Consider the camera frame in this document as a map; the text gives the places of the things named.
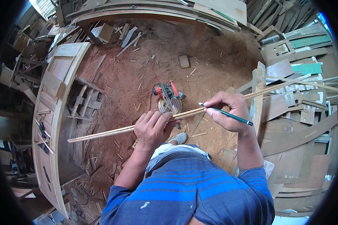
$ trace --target finger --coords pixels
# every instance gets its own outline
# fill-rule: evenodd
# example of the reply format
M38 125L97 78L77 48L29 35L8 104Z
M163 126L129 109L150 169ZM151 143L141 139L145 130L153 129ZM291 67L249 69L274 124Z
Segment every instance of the finger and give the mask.
M163 132L164 132L164 137L166 137L166 139L169 138L173 128L175 127L175 124L177 124L176 121L171 121L171 122L167 123L167 125L165 126Z
M235 102L238 101L236 94L229 94L226 92L219 92L210 100L204 103L205 107L210 107L219 103L225 103L230 108L235 108Z
M158 130L158 131L162 131L164 130L165 126L167 125L167 122L169 121L169 119L173 116L173 114L171 112L166 112L163 115L161 115L158 119L158 121L156 122L154 129Z
M152 111L147 112L146 116L145 116L144 119L143 119L143 122L144 122L144 123L148 123L149 120L151 119L151 117L153 116L153 114L154 114L154 113L153 113Z
M151 127L154 127L160 116L163 115L160 111L156 111L153 116L150 118L148 124Z
M146 116L146 113L143 113L143 114L139 117L139 119L138 119L138 121L136 122L136 124L142 122L145 116Z
M221 114L221 112L218 112L211 108L207 108L206 112L214 120L214 122L221 125L222 127L225 127L230 123L230 118Z

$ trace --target saw handle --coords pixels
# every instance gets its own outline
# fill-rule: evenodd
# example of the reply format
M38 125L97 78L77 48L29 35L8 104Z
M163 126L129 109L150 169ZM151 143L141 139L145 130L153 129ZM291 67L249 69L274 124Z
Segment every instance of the saw handle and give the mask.
M173 81L170 81L170 86L171 86L171 88L173 89L174 96L175 96L175 97L179 97L179 93L178 93L177 88L175 87Z

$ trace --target dirt floor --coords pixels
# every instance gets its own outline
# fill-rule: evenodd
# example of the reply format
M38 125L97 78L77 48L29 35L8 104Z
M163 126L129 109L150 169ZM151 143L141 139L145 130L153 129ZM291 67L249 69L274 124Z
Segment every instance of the dirt floor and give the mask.
M148 37L140 38L137 47L129 47L119 58L116 57L115 61L114 56L121 47L117 44L119 33L113 33L112 43L100 47L93 46L77 72L78 76L89 80L100 58L107 54L99 68L102 76L96 85L106 92L108 99L104 100L101 109L94 116L91 132L96 124L100 124L98 132L130 126L143 113L157 110L158 97L151 97L152 88L156 83L168 83L173 80L177 90L187 96L183 100L184 112L198 108L198 102L205 102L213 93L225 91L231 86L236 89L249 82L252 79L252 70L257 67L257 62L262 60L259 44L250 31L245 28L235 33L224 31L224 35L218 36L207 26L195 56L189 59L191 67L182 69L178 57L187 54L190 39L194 34L193 26L181 23L173 25L158 20L118 20L112 26L122 26L125 22L131 22L131 27L137 26L139 31L150 30L152 33ZM132 102L136 106L141 103L138 111ZM208 115L204 118L208 121L202 119L194 134L207 134L193 137L188 143L197 144L217 163L223 147L236 148L236 134L230 134L215 124ZM191 128L196 119L197 117L184 119L181 127L188 123ZM171 137L180 132L181 130L174 128ZM99 200L103 209L105 202L102 192L105 191L108 195L113 185L106 176L112 168L112 163L125 162L130 157L135 139L135 134L130 132L94 140L91 153L98 157L96 166L104 165L105 169L89 183L95 190L95 195L93 199L89 199L87 205L85 198L79 200L76 197L82 204L79 205L84 214L90 214L86 216L89 223L100 215L95 201ZM86 182L90 180L89 176L83 179ZM83 192L75 183L71 186L77 192Z

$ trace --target pencil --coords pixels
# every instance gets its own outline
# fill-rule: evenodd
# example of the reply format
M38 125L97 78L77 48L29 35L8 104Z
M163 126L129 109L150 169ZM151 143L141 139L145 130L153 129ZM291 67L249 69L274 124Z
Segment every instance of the pencil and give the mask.
M224 114L224 115L226 115L226 116L228 116L228 117L230 117L230 118L236 119L236 120L238 120L238 121L240 121L240 122L243 122L243 123L245 123L245 124L248 124L248 125L251 125L251 126L253 125L252 122L250 122L250 121L248 121L248 120L246 120L246 119L240 118L240 117L238 117L238 116L235 116L235 115L233 115L233 114L227 113L227 112L225 112L225 111L223 111L223 110L220 110L220 109L217 109L217 108L214 108L214 107L208 107L208 108L211 108L211 109L214 109L214 110L216 110L216 111L219 111L219 112L221 112L222 114Z

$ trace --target shoe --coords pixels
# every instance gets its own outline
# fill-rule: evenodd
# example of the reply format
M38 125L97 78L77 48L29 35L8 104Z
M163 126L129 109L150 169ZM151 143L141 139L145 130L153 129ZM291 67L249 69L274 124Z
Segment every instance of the shoe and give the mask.
M178 142L178 145L183 144L187 140L187 134L186 133L180 133L177 136L175 136L173 139L171 139L169 142L176 140Z

